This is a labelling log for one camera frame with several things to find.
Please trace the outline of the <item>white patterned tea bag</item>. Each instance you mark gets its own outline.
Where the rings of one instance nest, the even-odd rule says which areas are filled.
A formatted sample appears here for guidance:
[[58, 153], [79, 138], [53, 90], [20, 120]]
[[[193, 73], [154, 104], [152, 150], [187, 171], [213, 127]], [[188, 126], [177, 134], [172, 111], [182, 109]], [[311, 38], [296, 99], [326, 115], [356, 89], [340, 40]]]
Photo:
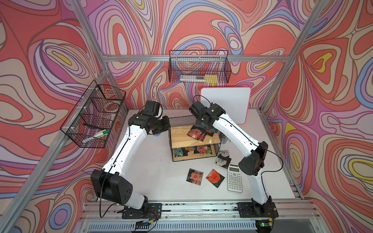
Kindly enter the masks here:
[[220, 150], [215, 160], [215, 164], [219, 167], [228, 169], [230, 162], [231, 158], [229, 150]]

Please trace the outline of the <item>red tea bag black edge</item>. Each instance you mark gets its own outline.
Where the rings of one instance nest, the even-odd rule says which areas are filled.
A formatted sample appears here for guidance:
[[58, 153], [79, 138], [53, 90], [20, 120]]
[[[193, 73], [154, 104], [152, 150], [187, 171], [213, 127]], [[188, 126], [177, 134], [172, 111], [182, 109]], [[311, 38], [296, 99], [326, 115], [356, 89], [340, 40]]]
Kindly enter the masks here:
[[189, 169], [186, 181], [196, 185], [201, 185], [203, 175], [204, 173], [201, 171]]

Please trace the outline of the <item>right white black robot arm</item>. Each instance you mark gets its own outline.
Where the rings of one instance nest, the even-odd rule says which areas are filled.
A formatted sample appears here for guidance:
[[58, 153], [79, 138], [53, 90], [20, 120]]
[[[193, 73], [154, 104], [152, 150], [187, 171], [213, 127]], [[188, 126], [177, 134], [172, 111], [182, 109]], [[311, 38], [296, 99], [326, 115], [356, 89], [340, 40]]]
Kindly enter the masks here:
[[244, 158], [239, 162], [239, 168], [248, 175], [253, 192], [252, 201], [259, 205], [270, 203], [271, 196], [267, 193], [262, 179], [265, 173], [264, 160], [268, 150], [265, 141], [259, 142], [242, 130], [218, 104], [209, 107], [201, 102], [195, 102], [189, 111], [196, 117], [195, 125], [207, 131], [223, 133], [242, 152]]

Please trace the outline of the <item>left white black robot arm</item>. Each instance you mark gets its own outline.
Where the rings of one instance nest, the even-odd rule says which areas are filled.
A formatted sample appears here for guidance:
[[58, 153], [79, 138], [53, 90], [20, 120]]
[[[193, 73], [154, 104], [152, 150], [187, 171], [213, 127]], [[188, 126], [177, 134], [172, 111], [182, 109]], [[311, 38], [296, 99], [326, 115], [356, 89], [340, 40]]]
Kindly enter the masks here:
[[131, 162], [149, 132], [157, 135], [170, 129], [168, 116], [152, 118], [139, 114], [133, 115], [121, 143], [112, 157], [100, 170], [94, 170], [91, 181], [98, 198], [140, 210], [146, 203], [146, 197], [134, 191], [127, 180]]

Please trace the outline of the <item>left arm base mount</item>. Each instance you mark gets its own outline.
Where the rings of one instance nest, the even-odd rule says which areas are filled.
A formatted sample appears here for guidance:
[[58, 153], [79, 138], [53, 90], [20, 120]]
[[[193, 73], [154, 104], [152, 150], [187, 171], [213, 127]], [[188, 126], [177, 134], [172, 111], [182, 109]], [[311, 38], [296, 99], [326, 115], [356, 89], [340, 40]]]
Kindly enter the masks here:
[[125, 206], [120, 213], [122, 213], [122, 219], [158, 220], [162, 215], [162, 203], [148, 203], [141, 209]]

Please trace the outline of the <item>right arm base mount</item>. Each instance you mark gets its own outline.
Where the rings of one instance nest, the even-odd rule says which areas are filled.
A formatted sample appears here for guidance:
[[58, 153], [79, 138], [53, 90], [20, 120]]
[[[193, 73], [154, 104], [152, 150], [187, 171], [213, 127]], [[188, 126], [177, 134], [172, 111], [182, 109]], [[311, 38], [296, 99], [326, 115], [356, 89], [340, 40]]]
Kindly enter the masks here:
[[269, 196], [268, 200], [264, 204], [259, 204], [254, 199], [250, 202], [237, 203], [236, 210], [239, 212], [241, 218], [272, 218], [279, 217], [277, 207]]

